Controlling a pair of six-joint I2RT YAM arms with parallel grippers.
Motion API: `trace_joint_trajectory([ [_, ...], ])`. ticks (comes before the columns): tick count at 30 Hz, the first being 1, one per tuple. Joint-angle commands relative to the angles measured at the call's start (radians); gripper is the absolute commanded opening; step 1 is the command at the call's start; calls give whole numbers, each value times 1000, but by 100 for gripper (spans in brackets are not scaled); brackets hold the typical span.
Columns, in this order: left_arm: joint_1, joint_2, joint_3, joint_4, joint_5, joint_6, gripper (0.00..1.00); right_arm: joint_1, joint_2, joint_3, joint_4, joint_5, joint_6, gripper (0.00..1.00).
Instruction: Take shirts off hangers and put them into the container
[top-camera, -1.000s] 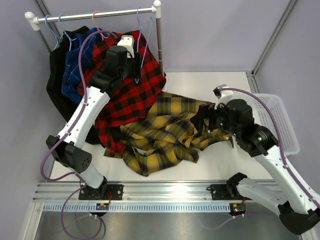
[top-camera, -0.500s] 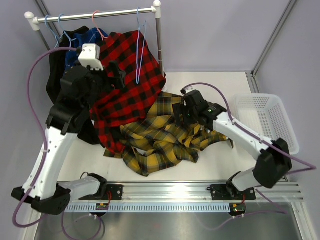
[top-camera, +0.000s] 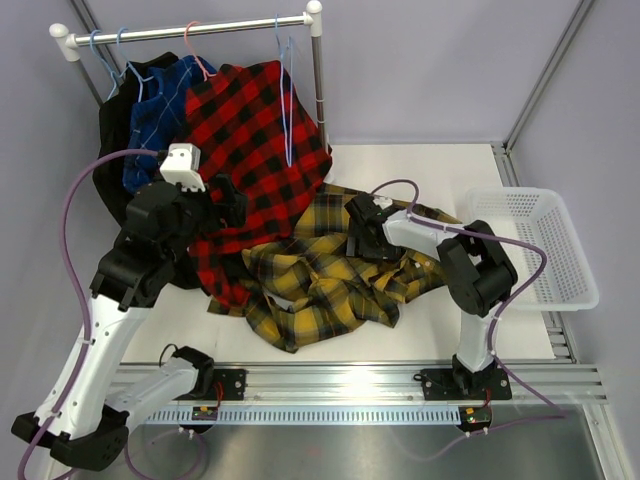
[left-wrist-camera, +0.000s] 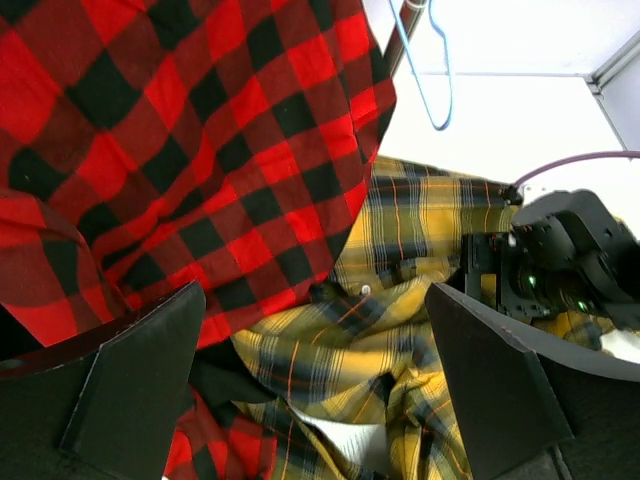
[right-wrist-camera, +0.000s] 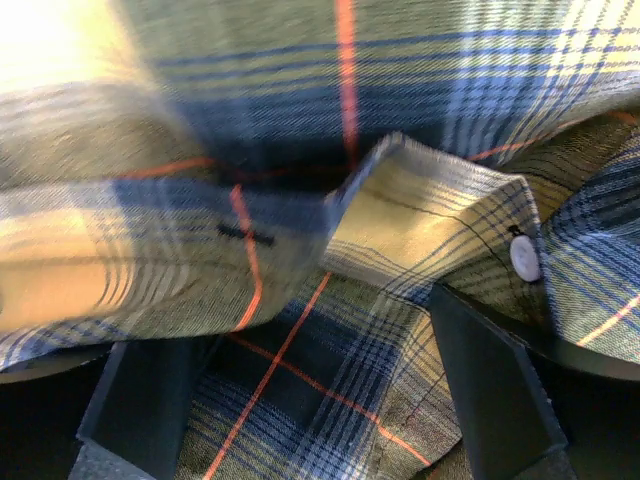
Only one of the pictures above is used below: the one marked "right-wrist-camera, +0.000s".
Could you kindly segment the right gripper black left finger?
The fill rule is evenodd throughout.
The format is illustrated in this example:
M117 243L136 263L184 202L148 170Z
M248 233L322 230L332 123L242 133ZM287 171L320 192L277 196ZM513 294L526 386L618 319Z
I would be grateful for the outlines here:
M215 337L116 343L76 437L71 479L172 479Z

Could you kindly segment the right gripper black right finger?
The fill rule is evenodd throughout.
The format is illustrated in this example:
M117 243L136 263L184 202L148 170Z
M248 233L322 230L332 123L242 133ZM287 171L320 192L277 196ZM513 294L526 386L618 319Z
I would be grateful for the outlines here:
M575 478L525 347L443 285L431 292L430 312L474 478Z

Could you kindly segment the yellow plaid shirt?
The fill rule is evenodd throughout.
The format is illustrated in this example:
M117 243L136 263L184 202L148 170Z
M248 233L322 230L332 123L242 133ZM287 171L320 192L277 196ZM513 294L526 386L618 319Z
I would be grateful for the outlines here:
M215 337L172 479L468 479L438 284L639 362L635 1L5 1L1 475Z

